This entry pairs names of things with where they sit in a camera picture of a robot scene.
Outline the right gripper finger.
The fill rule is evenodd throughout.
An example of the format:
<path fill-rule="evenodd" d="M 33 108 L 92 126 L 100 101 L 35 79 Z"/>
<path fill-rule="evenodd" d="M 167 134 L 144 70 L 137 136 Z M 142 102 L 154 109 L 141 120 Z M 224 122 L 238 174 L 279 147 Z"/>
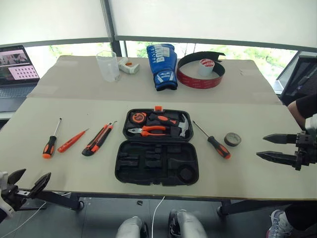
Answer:
<path fill-rule="evenodd" d="M 296 156 L 283 154 L 281 152 L 263 151 L 263 152 L 257 152 L 256 155 L 269 162 L 290 165 L 290 166 L 294 166 L 296 161 Z"/>
<path fill-rule="evenodd" d="M 263 140 L 275 144 L 295 144 L 297 140 L 296 134 L 270 134 L 263 137 Z"/>

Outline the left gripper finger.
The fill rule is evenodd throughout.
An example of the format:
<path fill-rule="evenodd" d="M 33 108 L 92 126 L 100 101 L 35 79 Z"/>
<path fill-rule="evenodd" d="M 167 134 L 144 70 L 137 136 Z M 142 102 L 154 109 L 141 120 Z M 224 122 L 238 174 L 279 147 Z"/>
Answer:
<path fill-rule="evenodd" d="M 23 176 L 25 171 L 26 171 L 26 169 L 20 169 L 20 170 L 17 170 L 17 171 L 14 171 L 13 173 L 11 173 L 8 176 L 7 184 L 8 185 L 16 184 L 21 179 L 21 177 Z"/>
<path fill-rule="evenodd" d="M 51 178 L 51 172 L 41 176 L 34 184 L 27 195 L 28 198 L 35 198 L 48 184 Z"/>

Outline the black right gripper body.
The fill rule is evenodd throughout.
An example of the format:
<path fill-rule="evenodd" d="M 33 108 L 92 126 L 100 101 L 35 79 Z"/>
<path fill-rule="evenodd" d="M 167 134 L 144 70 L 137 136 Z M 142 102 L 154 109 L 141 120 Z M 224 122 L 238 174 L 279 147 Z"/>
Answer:
<path fill-rule="evenodd" d="M 302 131 L 297 134 L 295 152 L 295 170 L 300 171 L 302 166 L 309 166 L 317 163 L 317 142 L 316 137 Z"/>

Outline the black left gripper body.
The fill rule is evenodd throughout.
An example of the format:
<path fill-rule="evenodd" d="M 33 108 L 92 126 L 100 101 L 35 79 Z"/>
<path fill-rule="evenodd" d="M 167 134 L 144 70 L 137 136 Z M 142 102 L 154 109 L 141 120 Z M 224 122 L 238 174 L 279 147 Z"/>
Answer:
<path fill-rule="evenodd" d="M 20 190 L 16 185 L 0 187 L 0 209 L 2 211 L 18 211 L 33 195 L 31 190 Z"/>

